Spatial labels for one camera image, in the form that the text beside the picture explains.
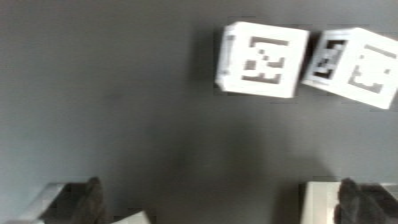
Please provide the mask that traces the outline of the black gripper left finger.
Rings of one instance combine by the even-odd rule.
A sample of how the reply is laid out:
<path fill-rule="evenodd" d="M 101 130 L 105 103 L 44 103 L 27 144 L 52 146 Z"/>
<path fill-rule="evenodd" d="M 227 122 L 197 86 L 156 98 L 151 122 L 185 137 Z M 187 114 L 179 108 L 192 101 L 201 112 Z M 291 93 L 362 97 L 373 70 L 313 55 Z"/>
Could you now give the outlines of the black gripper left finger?
<path fill-rule="evenodd" d="M 105 197 L 98 177 L 50 183 L 20 216 L 27 224 L 105 224 Z"/>

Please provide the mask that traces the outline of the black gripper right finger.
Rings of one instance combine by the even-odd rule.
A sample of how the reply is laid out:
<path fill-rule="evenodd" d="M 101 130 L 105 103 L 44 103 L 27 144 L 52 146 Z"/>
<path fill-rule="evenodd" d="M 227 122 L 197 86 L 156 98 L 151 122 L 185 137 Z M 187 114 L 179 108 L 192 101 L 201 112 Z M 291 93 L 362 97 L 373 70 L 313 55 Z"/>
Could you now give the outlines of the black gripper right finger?
<path fill-rule="evenodd" d="M 398 224 L 398 200 L 380 184 L 357 184 L 343 179 L 334 224 Z"/>

